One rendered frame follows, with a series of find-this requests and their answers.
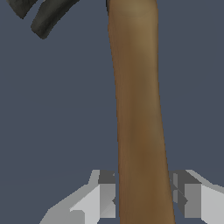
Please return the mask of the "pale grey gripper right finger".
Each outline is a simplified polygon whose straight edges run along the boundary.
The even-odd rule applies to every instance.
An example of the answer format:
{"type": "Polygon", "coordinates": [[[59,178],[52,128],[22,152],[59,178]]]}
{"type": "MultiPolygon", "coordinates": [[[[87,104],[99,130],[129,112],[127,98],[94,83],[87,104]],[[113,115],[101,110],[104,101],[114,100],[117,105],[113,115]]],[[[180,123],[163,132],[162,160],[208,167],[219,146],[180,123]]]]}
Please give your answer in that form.
{"type": "Polygon", "coordinates": [[[169,171],[171,195],[185,218],[224,224],[224,187],[214,185],[194,170],[169,171]]]}

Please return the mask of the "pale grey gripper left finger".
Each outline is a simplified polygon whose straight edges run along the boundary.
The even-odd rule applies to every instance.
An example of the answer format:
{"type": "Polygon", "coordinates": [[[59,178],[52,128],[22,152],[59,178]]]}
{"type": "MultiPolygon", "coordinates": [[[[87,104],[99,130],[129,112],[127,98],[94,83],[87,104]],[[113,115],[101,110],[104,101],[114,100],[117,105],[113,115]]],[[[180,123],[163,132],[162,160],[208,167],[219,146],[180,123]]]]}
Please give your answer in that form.
{"type": "Polygon", "coordinates": [[[98,224],[115,217],[115,172],[92,170],[88,183],[48,209],[39,224],[98,224]]]}

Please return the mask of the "brown wooden handle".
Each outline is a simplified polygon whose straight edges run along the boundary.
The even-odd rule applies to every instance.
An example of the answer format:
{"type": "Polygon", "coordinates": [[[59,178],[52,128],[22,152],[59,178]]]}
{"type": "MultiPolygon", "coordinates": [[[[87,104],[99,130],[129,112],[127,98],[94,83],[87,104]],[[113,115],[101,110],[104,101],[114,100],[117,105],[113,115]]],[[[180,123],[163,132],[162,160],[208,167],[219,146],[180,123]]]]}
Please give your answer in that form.
{"type": "Polygon", "coordinates": [[[157,0],[107,0],[120,224],[176,224],[158,84],[157,0]]]}

